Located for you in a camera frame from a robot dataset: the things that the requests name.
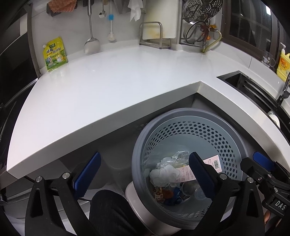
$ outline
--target yellow hose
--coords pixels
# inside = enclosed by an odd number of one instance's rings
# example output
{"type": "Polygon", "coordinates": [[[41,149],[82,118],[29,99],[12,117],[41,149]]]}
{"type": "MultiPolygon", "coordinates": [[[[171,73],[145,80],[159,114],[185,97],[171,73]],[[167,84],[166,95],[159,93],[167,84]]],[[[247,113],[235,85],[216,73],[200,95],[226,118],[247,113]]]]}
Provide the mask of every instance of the yellow hose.
{"type": "Polygon", "coordinates": [[[211,43],[210,45],[208,45],[205,49],[202,49],[201,52],[206,53],[210,47],[212,47],[213,45],[215,45],[217,42],[219,42],[222,39],[222,33],[218,30],[216,30],[216,32],[218,32],[220,34],[219,38],[216,41],[214,41],[213,43],[211,43]]]}

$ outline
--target perforated metal disc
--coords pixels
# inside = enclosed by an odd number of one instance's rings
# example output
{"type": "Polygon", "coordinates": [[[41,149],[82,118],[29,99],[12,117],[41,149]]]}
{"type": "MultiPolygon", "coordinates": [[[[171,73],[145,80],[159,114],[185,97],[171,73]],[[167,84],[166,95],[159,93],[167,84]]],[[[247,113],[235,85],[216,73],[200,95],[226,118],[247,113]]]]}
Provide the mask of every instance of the perforated metal disc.
{"type": "Polygon", "coordinates": [[[159,220],[177,228],[193,229],[211,204],[193,197],[175,205],[158,204],[152,197],[149,173],[160,160],[177,151],[196,151],[204,160],[219,155],[222,171],[242,180],[240,162],[247,157],[237,132],[220,117],[198,109],[181,108],[152,120],[141,132],[132,157],[133,181],[144,206],[159,220]]]}
{"type": "Polygon", "coordinates": [[[182,9],[182,17],[187,21],[208,20],[222,8],[222,0],[188,0],[182,9]]]}

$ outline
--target metal spatula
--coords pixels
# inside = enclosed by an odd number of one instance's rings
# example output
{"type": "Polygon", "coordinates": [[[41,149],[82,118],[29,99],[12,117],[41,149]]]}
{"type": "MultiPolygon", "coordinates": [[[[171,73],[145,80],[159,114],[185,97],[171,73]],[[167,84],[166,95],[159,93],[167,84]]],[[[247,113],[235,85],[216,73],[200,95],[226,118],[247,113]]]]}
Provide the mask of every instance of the metal spatula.
{"type": "Polygon", "coordinates": [[[87,55],[98,53],[101,49],[100,41],[93,37],[91,15],[92,15],[92,5],[91,5],[91,0],[89,0],[88,1],[88,16],[89,16],[89,21],[90,21],[91,38],[88,41],[86,41],[84,45],[84,53],[87,55]]]}

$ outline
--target yellow bottle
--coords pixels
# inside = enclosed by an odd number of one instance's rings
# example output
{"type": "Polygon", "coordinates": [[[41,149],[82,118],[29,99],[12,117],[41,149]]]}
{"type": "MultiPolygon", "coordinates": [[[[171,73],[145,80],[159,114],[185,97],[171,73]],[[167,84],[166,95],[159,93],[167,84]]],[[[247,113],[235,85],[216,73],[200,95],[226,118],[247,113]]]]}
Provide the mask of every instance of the yellow bottle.
{"type": "Polygon", "coordinates": [[[290,72],[290,53],[286,55],[286,46],[284,44],[282,45],[283,49],[281,50],[280,61],[276,73],[285,82],[290,72]]]}

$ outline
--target trash can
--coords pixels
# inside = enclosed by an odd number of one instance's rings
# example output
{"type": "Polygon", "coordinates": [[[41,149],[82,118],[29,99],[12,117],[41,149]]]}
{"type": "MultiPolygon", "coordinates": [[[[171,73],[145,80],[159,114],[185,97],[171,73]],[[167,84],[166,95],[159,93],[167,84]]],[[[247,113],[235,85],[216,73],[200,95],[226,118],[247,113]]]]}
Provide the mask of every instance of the trash can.
{"type": "Polygon", "coordinates": [[[171,227],[194,229],[209,208],[211,199],[199,201],[189,198],[179,205],[166,206],[158,203],[152,195],[150,171],[161,159],[171,157],[178,151],[195,151],[203,160],[218,155],[222,172],[234,180],[244,180],[240,162],[248,157],[248,153],[233,127],[207,111],[174,109],[145,126],[135,143],[132,156],[136,193],[144,207],[159,221],[171,227]]]}

